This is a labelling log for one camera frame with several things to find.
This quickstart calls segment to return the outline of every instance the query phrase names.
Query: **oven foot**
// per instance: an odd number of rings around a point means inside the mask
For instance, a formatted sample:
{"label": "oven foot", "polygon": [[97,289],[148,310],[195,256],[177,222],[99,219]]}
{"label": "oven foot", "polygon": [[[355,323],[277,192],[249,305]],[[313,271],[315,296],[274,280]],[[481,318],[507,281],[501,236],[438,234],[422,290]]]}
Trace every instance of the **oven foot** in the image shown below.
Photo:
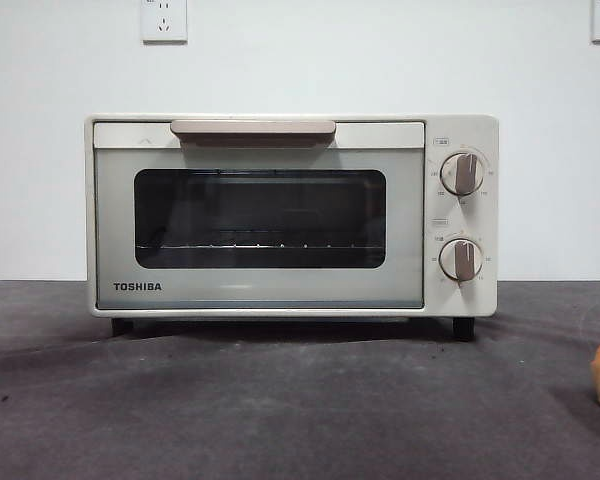
{"label": "oven foot", "polygon": [[127,320],[125,318],[111,319],[111,336],[117,337],[130,332],[133,332],[133,320]]}
{"label": "oven foot", "polygon": [[460,342],[473,341],[475,322],[475,317],[453,317],[453,338]]}

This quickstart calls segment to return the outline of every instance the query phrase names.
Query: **white toaster oven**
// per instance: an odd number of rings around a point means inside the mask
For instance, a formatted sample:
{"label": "white toaster oven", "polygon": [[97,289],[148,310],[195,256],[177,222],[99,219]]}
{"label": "white toaster oven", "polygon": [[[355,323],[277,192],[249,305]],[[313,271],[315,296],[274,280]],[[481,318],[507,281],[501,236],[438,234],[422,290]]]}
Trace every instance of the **white toaster oven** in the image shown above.
{"label": "white toaster oven", "polygon": [[96,115],[85,138],[89,308],[118,326],[452,316],[467,333],[495,311],[492,117]]}

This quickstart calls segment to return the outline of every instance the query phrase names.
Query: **temperature dial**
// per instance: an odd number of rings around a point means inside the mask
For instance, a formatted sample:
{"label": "temperature dial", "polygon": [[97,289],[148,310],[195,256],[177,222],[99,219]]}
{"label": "temperature dial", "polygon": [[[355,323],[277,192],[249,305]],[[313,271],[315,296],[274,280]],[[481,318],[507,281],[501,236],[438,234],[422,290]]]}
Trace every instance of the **temperature dial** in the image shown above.
{"label": "temperature dial", "polygon": [[484,178],[482,162],[475,153],[458,153],[449,157],[440,171],[444,188],[459,197],[471,195]]}
{"label": "temperature dial", "polygon": [[439,261],[447,277],[457,282],[467,282],[480,273],[482,252],[472,241],[460,238],[442,247]]}

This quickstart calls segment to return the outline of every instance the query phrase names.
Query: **gray table surface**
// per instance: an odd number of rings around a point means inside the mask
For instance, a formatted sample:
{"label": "gray table surface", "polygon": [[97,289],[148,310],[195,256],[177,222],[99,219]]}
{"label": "gray table surface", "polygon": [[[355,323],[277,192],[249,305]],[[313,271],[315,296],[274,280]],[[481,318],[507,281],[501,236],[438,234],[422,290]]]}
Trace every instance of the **gray table surface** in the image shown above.
{"label": "gray table surface", "polygon": [[0,282],[0,479],[598,479],[600,282],[448,319],[148,323]]}

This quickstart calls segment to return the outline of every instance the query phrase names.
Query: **oven window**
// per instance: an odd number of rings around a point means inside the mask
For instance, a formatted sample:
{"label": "oven window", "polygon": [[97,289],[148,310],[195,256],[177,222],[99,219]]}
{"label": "oven window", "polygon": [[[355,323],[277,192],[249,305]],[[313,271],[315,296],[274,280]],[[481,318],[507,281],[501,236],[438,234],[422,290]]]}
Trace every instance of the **oven window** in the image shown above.
{"label": "oven window", "polygon": [[376,268],[386,181],[376,170],[143,170],[145,268]]}

